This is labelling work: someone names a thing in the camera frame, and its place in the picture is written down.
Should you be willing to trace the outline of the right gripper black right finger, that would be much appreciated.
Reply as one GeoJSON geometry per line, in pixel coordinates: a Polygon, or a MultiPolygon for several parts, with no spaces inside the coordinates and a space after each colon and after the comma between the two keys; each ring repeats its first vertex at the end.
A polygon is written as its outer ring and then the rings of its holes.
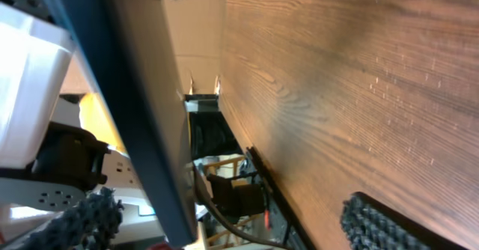
{"type": "Polygon", "coordinates": [[[339,220],[351,249],[464,249],[364,192],[343,201],[339,220]]]}

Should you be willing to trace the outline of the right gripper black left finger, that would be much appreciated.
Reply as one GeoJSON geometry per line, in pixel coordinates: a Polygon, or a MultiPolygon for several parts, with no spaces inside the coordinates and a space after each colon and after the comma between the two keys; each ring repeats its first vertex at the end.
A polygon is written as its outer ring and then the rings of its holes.
{"type": "Polygon", "coordinates": [[[123,222],[124,206],[114,191],[102,188],[46,224],[7,242],[2,249],[110,249],[123,222]]]}

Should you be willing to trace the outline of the Galaxy S24 smartphone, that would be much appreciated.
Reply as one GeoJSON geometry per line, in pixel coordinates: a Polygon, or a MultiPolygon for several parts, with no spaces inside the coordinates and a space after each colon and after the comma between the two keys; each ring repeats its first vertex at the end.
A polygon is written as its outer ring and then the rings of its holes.
{"type": "Polygon", "coordinates": [[[76,42],[169,242],[196,241],[189,128],[162,0],[44,0],[76,42]]]}

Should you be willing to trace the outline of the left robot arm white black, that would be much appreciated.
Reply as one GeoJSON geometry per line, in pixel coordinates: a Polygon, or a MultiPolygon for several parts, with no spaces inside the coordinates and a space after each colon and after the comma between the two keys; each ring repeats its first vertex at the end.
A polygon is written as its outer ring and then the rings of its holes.
{"type": "Polygon", "coordinates": [[[63,211],[104,184],[106,143],[51,120],[73,53],[62,28],[1,5],[1,201],[63,211]]]}

